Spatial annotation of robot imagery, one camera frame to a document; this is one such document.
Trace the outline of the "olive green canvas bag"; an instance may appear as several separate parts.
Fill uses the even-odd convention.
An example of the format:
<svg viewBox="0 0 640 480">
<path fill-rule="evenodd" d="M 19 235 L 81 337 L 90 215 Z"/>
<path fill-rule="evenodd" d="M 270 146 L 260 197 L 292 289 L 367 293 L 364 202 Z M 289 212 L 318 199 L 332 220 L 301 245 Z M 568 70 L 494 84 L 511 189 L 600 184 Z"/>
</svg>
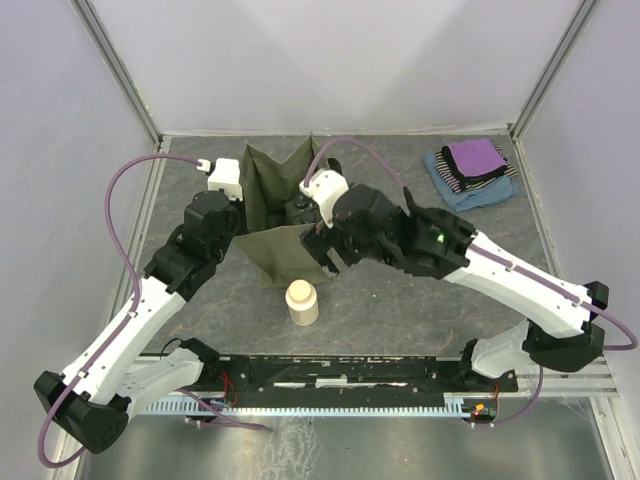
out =
<svg viewBox="0 0 640 480">
<path fill-rule="evenodd" d="M 264 289 L 285 289 L 295 280 L 313 285 L 330 283 L 334 275 L 325 272 L 301 243 L 308 230 L 291 218 L 291 204 L 299 193 L 320 145 L 308 136 L 284 160 L 258 147 L 245 146 L 240 160 L 240 185 L 247 233 L 233 244 L 259 271 Z"/>
</svg>

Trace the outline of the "clear bottle dark label front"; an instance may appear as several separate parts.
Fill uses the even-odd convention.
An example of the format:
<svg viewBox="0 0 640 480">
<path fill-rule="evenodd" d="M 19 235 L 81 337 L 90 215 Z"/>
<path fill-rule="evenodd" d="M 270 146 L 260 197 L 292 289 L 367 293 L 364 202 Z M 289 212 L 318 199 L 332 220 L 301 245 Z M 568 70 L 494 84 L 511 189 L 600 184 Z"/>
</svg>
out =
<svg viewBox="0 0 640 480">
<path fill-rule="evenodd" d="M 315 211 L 300 211 L 287 216 L 286 223 L 288 226 L 309 225 L 317 222 L 317 214 Z"/>
</svg>

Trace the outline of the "clear bottle yellow label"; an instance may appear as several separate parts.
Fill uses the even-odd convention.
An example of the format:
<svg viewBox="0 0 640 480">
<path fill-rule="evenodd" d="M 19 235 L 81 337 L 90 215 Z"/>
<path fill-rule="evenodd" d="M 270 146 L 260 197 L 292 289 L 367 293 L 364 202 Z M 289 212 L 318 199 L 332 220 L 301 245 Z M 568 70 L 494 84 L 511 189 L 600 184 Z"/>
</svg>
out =
<svg viewBox="0 0 640 480">
<path fill-rule="evenodd" d="M 302 194 L 296 195 L 293 199 L 285 203 L 285 212 L 287 215 L 296 215 L 309 209 L 314 209 L 314 202 Z"/>
</svg>

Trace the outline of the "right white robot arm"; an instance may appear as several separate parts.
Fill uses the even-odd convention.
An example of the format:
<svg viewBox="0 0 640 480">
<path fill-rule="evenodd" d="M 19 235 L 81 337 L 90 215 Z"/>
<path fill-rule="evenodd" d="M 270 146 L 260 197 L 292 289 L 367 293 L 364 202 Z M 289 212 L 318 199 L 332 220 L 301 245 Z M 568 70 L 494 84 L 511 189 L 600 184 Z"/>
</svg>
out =
<svg viewBox="0 0 640 480">
<path fill-rule="evenodd" d="M 566 283 L 510 255 L 471 223 L 439 208 L 392 203 L 363 184 L 301 184 L 320 220 L 301 242 L 312 258 L 336 272 L 329 250 L 347 266 L 377 261 L 414 277 L 444 280 L 476 290 L 523 315 L 516 326 L 467 342 L 457 367 L 468 390 L 519 368 L 538 365 L 574 373 L 604 350 L 604 331 L 593 324 L 608 290 L 598 283 Z"/>
</svg>

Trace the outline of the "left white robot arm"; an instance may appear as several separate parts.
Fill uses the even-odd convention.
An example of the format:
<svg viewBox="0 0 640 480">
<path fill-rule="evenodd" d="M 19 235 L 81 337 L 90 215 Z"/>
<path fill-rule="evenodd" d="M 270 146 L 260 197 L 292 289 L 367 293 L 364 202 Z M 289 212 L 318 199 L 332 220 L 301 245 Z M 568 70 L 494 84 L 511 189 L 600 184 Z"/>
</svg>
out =
<svg viewBox="0 0 640 480">
<path fill-rule="evenodd" d="M 183 223 L 145 267 L 131 299 L 96 340 L 62 372 L 45 371 L 36 379 L 34 390 L 48 419 L 84 450 L 99 454 L 166 394 L 215 387 L 220 355 L 195 338 L 135 374 L 129 369 L 160 327 L 215 275 L 232 239 L 245 231 L 241 199 L 223 191 L 197 193 Z"/>
</svg>

